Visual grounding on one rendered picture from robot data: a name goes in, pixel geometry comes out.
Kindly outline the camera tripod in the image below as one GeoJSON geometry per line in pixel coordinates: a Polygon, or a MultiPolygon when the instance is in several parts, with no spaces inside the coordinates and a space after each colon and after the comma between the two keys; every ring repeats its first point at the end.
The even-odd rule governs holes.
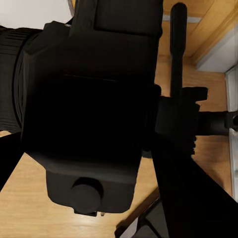
{"type": "MultiPolygon", "coordinates": [[[[196,128],[199,119],[197,101],[207,100],[205,87],[182,88],[182,58],[186,45],[187,7],[183,2],[174,4],[170,16],[170,53],[172,73],[170,97],[161,97],[155,132],[171,138],[186,154],[195,155],[196,128]]],[[[152,158],[150,152],[142,152],[152,158]]]]}

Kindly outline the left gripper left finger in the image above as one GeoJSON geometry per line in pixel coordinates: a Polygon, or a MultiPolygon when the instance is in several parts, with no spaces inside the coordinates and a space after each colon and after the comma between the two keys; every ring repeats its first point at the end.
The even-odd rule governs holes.
{"type": "Polygon", "coordinates": [[[0,137],[0,191],[25,153],[20,149],[21,132],[0,137]]]}

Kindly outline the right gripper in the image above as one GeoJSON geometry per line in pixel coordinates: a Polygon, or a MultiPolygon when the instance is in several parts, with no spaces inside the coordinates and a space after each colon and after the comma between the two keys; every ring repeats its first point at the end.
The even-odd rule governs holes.
{"type": "Polygon", "coordinates": [[[196,112],[196,116],[199,117],[197,121],[197,128],[195,135],[210,136],[210,113],[211,112],[196,112]]]}

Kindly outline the digital camera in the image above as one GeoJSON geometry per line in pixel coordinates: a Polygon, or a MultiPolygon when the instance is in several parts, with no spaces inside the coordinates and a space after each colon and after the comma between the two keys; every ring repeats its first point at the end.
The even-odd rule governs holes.
{"type": "Polygon", "coordinates": [[[163,0],[75,0],[43,30],[0,25],[0,131],[46,169],[48,197],[75,214],[130,210],[152,150],[163,0]]]}

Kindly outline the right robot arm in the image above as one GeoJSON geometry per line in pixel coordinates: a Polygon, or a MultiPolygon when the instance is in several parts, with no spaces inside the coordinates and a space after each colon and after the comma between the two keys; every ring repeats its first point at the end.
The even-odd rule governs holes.
{"type": "Polygon", "coordinates": [[[196,112],[199,117],[195,135],[224,135],[231,131],[238,138],[238,111],[196,112]]]}

